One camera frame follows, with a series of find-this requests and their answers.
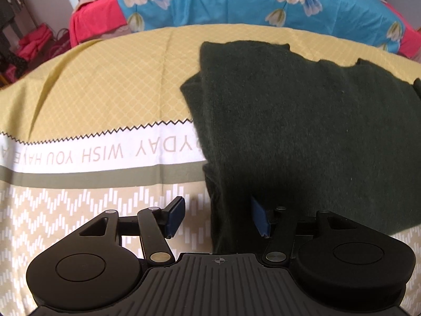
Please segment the dark green knit sweater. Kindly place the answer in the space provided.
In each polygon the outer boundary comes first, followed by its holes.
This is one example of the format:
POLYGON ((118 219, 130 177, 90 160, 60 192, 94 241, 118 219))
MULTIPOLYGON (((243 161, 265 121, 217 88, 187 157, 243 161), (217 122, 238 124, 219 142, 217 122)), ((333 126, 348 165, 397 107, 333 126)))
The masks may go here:
POLYGON ((388 235, 420 224, 419 80, 288 45, 206 42, 181 92, 206 158, 215 253, 257 248, 254 203, 388 235))

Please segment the yellow patterned bed cover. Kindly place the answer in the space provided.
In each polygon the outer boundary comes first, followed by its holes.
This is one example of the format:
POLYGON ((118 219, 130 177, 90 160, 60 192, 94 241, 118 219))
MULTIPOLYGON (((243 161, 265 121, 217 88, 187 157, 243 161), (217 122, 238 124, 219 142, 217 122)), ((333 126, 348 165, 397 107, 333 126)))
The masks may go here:
POLYGON ((288 43, 313 61, 359 58, 404 81, 420 64, 353 41, 245 24, 164 28, 83 43, 1 90, 1 313, 36 307, 28 264, 105 210, 186 200, 175 255, 212 250, 203 155, 181 94, 205 41, 288 43))

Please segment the red bags on floor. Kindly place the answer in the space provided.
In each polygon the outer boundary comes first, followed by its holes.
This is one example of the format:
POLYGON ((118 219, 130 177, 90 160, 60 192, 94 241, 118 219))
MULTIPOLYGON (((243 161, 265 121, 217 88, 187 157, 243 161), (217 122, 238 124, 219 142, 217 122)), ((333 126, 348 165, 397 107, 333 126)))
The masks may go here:
POLYGON ((60 56, 70 49, 68 29, 60 29, 54 36, 53 31, 46 24, 41 24, 19 40, 16 55, 23 59, 24 63, 20 61, 19 68, 10 63, 2 74, 9 82, 15 82, 38 65, 60 56))

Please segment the red sheet under quilt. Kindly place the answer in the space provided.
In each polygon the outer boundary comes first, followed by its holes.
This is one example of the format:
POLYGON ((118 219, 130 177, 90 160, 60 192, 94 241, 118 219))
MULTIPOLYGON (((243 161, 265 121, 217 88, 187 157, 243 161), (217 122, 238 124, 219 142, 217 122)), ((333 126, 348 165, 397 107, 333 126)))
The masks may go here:
MULTIPOLYGON (((398 15, 406 27, 403 52, 397 54, 418 61, 420 58, 419 32, 415 31, 392 5, 384 3, 398 15)), ((96 38, 113 38, 135 33, 129 29, 118 0, 96 0, 83 5, 73 12, 69 28, 71 44, 74 46, 96 38)))

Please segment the blue floral quilt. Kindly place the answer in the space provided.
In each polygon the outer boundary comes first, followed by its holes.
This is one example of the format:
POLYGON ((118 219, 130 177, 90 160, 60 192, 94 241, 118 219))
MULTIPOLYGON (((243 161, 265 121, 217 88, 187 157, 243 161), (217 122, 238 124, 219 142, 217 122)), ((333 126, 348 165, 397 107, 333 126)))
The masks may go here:
POLYGON ((118 0, 132 32, 193 24, 288 27, 402 53, 404 22, 380 0, 118 0))

